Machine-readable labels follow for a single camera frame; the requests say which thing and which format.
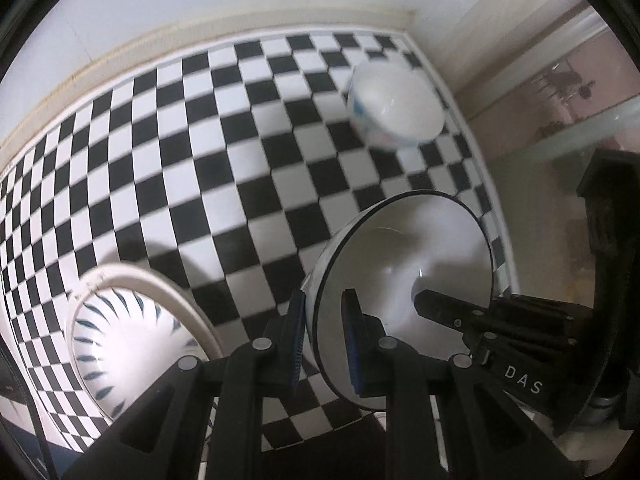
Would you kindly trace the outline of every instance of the bowl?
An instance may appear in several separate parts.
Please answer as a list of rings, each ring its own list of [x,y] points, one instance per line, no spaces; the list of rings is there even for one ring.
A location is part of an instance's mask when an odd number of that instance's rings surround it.
[[[177,285],[124,263],[95,267],[80,278],[65,339],[79,383],[111,420],[180,357],[222,357],[210,321]]]
[[[329,387],[363,409],[385,399],[359,397],[347,364],[340,298],[354,288],[364,314],[423,355],[446,360],[468,353],[462,334],[418,316],[413,298],[430,288],[487,308],[492,257],[478,220],[445,194],[409,191],[364,210],[328,243],[303,283],[310,351]]]
[[[356,67],[347,110],[362,141],[383,150],[429,142],[445,123],[440,99],[427,81],[407,68],[382,61]]]

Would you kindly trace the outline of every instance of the checkered pattern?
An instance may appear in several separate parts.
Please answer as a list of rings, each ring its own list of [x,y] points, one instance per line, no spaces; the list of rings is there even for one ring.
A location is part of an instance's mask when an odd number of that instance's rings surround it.
[[[504,233],[449,105],[443,132],[419,149],[370,150],[351,129],[351,72],[378,57],[431,81],[400,34],[315,30],[217,43],[79,104],[4,172],[7,314],[71,448],[86,449],[107,427],[73,374],[62,333],[67,295],[98,264],[162,272],[231,352],[286,312],[292,290],[353,216],[428,188],[459,197],[481,219],[497,290],[508,287]],[[266,401],[263,446],[360,417],[305,364],[294,399]]]

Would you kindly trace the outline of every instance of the metal bolt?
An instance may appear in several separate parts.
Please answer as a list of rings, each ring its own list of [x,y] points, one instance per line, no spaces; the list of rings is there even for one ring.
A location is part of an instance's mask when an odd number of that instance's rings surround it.
[[[186,372],[187,370],[193,370],[197,364],[197,358],[192,355],[185,355],[178,361],[178,368],[180,368],[180,370],[182,370],[183,372]]]
[[[473,364],[473,361],[468,355],[456,354],[453,356],[453,364],[458,368],[469,368]]]
[[[251,343],[251,346],[256,350],[268,350],[271,348],[271,339],[268,337],[259,337],[258,339],[254,339],[254,342]]]
[[[392,350],[396,346],[398,346],[398,341],[395,338],[385,335],[378,340],[378,346],[380,348],[384,348],[385,350]]]

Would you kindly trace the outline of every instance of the checkered surface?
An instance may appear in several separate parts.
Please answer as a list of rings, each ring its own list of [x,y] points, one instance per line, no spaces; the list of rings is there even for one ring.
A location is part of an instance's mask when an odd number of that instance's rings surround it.
[[[351,72],[379,57],[432,81],[400,34],[323,29],[213,44],[79,103],[4,172],[6,312],[71,448],[86,449],[108,425],[76,380],[62,333],[67,295],[98,264],[162,272],[231,352],[286,312],[292,290],[353,216],[428,188],[457,196],[481,219],[496,291],[508,288],[504,233],[449,104],[443,132],[419,149],[370,150],[352,131]],[[265,401],[263,448],[361,416],[305,363],[294,399]]]

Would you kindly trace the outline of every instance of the black rim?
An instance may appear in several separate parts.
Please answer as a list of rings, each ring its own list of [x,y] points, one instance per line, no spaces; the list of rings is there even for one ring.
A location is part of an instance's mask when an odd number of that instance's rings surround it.
[[[487,237],[486,233],[484,232],[484,228],[482,227],[482,224],[480,223],[479,219],[476,218],[476,215],[464,203],[460,202],[459,199],[457,199],[456,197],[453,197],[451,195],[448,195],[446,193],[442,193],[442,192],[439,192],[439,191],[434,191],[434,190],[431,190],[431,189],[416,189],[416,190],[413,190],[413,191],[407,191],[407,192],[398,194],[398,195],[396,195],[394,197],[391,197],[391,198],[387,198],[386,200],[383,200],[382,202],[378,202],[375,206],[373,206],[371,211],[369,211],[366,215],[364,215],[358,222],[356,222],[353,225],[353,227],[345,235],[343,240],[335,248],[335,252],[331,256],[331,259],[329,260],[329,263],[327,264],[326,269],[324,270],[324,275],[322,276],[322,280],[320,280],[320,285],[318,286],[318,292],[316,293],[316,300],[314,301],[314,315],[313,315],[313,319],[312,319],[312,323],[311,323],[311,333],[312,333],[311,346],[312,346],[312,350],[313,350],[313,353],[314,353],[314,358],[316,359],[316,364],[318,364],[318,369],[320,370],[320,373],[322,374],[322,378],[326,381],[327,385],[329,386],[329,388],[331,388],[331,390],[334,392],[334,394],[336,394],[341,399],[344,399],[344,400],[354,404],[355,406],[359,407],[362,410],[371,411],[371,407],[370,406],[363,406],[363,405],[361,405],[361,404],[359,404],[357,402],[353,402],[353,400],[348,399],[347,397],[345,397],[340,392],[340,390],[332,383],[331,379],[328,377],[328,375],[326,373],[326,370],[324,369],[324,365],[322,364],[322,359],[320,359],[320,349],[318,348],[318,313],[319,313],[319,310],[320,310],[319,309],[319,307],[320,307],[320,299],[322,298],[322,292],[324,291],[324,286],[326,285],[326,280],[329,277],[329,273],[331,271],[331,268],[334,266],[335,261],[337,260],[338,256],[342,252],[342,249],[344,248],[346,243],[350,240],[351,235],[353,235],[354,232],[356,232],[358,230],[358,228],[364,222],[367,221],[367,219],[371,218],[375,213],[380,211],[383,207],[386,207],[386,206],[392,204],[393,202],[396,202],[397,200],[401,200],[401,199],[407,198],[409,196],[417,196],[417,195],[441,196],[441,197],[444,197],[444,198],[448,198],[449,200],[451,200],[451,201],[457,203],[458,205],[462,206],[471,215],[471,217],[474,219],[476,224],[478,224],[478,227],[480,228],[482,236],[484,237],[484,243],[486,243],[486,248],[489,251],[489,261],[490,261],[490,265],[491,265],[491,287],[490,287],[489,299],[491,299],[494,296],[494,272],[495,272],[495,269],[494,269],[494,254],[492,253],[492,250],[491,250],[491,244],[489,243],[489,238]]]

